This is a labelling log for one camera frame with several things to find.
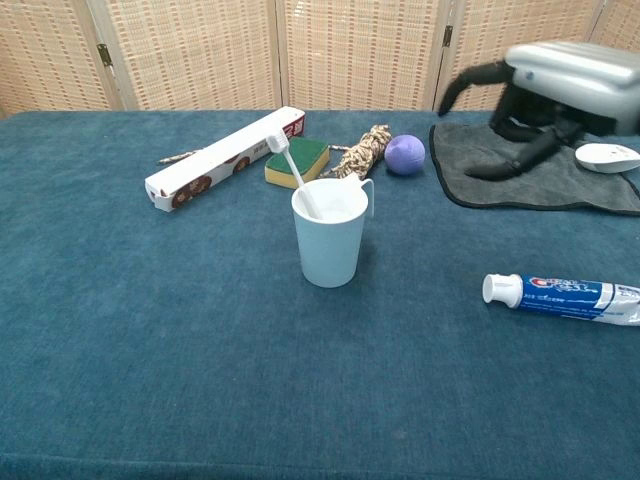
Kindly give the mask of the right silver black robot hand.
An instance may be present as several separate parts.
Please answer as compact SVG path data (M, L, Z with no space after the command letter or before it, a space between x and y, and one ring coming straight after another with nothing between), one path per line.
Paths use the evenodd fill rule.
M640 135L640 53L571 41L512 46L503 59L458 74L442 96L439 115L469 86L494 84L504 90L489 126L524 147L500 164L469 167L469 177L514 178L586 133Z

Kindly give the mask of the blue white toothpaste tube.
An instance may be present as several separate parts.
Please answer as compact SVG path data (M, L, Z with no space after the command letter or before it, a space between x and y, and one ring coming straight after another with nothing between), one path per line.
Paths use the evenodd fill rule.
M482 284L486 303L501 302L511 309L640 326L640 287L545 278L532 275L488 274Z

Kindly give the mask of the white toothbrush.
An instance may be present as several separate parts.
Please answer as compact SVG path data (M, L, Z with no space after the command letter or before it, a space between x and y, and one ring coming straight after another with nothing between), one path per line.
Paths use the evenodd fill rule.
M266 142L269 146L269 149L271 150L272 153L275 154L282 154L284 156L284 158L286 159L290 170L298 184L298 189L300 190L300 198L303 201L303 203L305 204L306 210L308 212L308 215L316 220L322 220L322 216L320 214L320 210L318 208L318 206L316 205L316 202L314 201L313 196L311 195L311 192L308 190L308 188L305 186L305 183L298 171L297 166L295 165L295 162L290 154L289 151L289 140L286 136L286 134L284 133L283 130L278 130L275 133L271 133L269 135L266 136Z

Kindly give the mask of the white plastic cup with handle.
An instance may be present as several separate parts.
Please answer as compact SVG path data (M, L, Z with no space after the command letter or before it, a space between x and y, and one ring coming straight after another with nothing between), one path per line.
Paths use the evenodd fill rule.
M296 189L291 197L301 268L323 288L354 277L367 216L374 215L375 184L352 173L323 178Z

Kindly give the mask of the white computer mouse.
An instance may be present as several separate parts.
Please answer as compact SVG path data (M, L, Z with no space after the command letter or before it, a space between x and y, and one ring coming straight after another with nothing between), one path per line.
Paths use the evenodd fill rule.
M596 173L622 173L640 167L640 153L619 144L586 143L575 150L575 158L580 166Z

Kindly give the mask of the grey cloth with black trim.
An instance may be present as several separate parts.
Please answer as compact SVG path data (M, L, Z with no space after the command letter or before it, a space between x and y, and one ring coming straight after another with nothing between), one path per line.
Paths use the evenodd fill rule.
M471 208L513 207L541 211L578 208L640 217L640 176L602 174L579 166L574 150L563 146L541 164L514 178L476 179L465 170L497 166L523 148L487 125L442 123L429 131L431 159L449 199Z

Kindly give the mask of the purple ball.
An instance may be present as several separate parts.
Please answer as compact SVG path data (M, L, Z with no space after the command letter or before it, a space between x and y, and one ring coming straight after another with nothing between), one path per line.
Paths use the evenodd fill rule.
M386 146L386 167L394 174L410 176L423 170L426 151L422 141L413 135L395 136Z

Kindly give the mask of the bamboo folding screen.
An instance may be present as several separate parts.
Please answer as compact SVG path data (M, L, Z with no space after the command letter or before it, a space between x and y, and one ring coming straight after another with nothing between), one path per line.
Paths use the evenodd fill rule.
M432 110L508 48L640 52L640 0L0 0L0 118L39 110Z

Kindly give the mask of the yellow green scrub sponge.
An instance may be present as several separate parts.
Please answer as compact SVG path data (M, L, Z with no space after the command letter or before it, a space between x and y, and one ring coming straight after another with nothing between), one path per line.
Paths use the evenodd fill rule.
M305 183L315 180L329 162L328 144L306 137L291 137L289 153ZM267 159L264 173L267 183L293 190L298 188L298 182L282 153L272 154Z

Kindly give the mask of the long white cardboard wrap box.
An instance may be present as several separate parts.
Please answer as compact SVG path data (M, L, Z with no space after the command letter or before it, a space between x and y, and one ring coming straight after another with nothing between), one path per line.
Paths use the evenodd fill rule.
M305 112L281 107L200 149L144 181L149 200L170 212L271 153L266 136L282 130L287 137L304 132Z

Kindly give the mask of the blue tablecloth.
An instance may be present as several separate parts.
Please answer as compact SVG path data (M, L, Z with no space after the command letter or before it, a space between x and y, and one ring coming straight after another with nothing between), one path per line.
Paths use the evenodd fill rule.
M469 209L377 165L358 271L318 288L261 164L171 213L146 195L256 118L0 121L0 480L640 480L640 328L481 295L640 286L640 217Z

